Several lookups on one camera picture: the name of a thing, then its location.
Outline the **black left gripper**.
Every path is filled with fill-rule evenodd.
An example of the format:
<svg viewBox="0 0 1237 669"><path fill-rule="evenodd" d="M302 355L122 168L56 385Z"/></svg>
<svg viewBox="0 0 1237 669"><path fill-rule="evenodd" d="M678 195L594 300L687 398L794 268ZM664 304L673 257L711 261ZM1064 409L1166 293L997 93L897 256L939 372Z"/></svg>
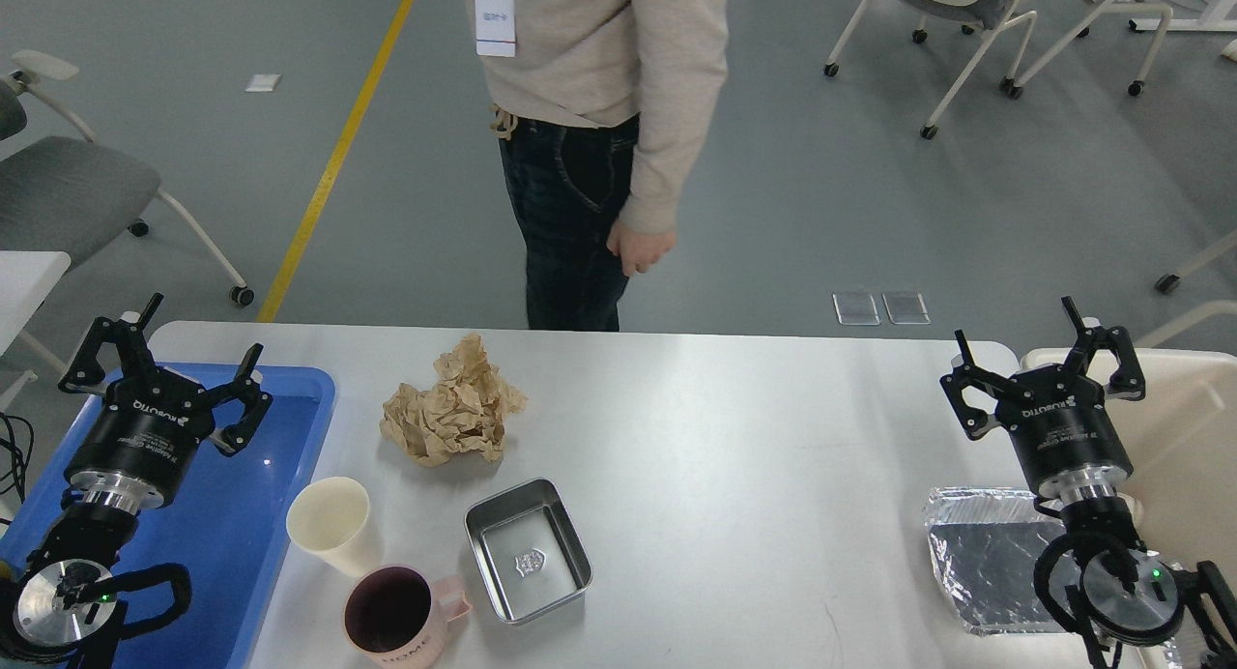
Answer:
<svg viewBox="0 0 1237 669"><path fill-rule="evenodd" d="M216 445L225 458L242 453L263 422L273 396L255 377L263 344L247 347L236 373L228 383L205 390L187 378L173 378L157 392L160 366L145 336L165 296L155 293L136 317L96 317L75 355L63 370L58 390L67 394L105 396L104 408L90 427L74 458L66 467L71 488L85 493L103 484L125 479L139 482L140 507L171 506L203 441ZM101 369L101 347L115 347L121 378L110 387ZM231 425L216 427L214 409L239 401L242 415Z"/></svg>

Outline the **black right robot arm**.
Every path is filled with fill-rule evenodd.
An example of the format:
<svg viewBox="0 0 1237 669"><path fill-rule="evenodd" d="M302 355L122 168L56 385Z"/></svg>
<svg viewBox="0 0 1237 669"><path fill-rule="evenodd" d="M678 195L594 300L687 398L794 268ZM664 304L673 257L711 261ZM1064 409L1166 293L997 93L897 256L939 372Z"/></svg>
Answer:
<svg viewBox="0 0 1237 669"><path fill-rule="evenodd" d="M1063 362L990 372L956 331L959 352L940 380L970 440L1007 432L1034 508L1064 526L1035 560L1034 594L1082 639L1091 667L1116 668L1126 647L1171 641L1192 618L1204 638L1201 665L1232 668L1235 594L1218 564L1163 563L1119 496L1136 467L1106 403L1147 394L1131 333L1079 315L1069 296L1063 307L1077 333Z"/></svg>

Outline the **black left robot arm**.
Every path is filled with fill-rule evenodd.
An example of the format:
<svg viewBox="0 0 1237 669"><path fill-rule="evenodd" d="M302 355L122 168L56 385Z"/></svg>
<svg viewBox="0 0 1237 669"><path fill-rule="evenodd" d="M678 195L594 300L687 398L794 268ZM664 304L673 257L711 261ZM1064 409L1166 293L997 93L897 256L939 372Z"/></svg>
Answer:
<svg viewBox="0 0 1237 669"><path fill-rule="evenodd" d="M224 456L251 444L273 397L247 347L233 378L208 388L156 364L145 336L162 296L139 315L98 317L58 387L96 394L101 413L66 467L61 514L15 581L2 584L2 655L109 668L118 646L173 624L190 607L190 573L165 563L113 573L142 509L174 502L203 443Z"/></svg>

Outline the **person's hand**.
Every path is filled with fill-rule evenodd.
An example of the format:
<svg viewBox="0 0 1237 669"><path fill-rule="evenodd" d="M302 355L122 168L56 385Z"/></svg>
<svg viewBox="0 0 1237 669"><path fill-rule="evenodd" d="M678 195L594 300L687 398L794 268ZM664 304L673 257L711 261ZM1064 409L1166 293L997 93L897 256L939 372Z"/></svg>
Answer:
<svg viewBox="0 0 1237 669"><path fill-rule="evenodd" d="M648 273L661 258L675 247L675 230L667 232L641 232L616 219L606 239L606 249L615 258L623 276Z"/></svg>

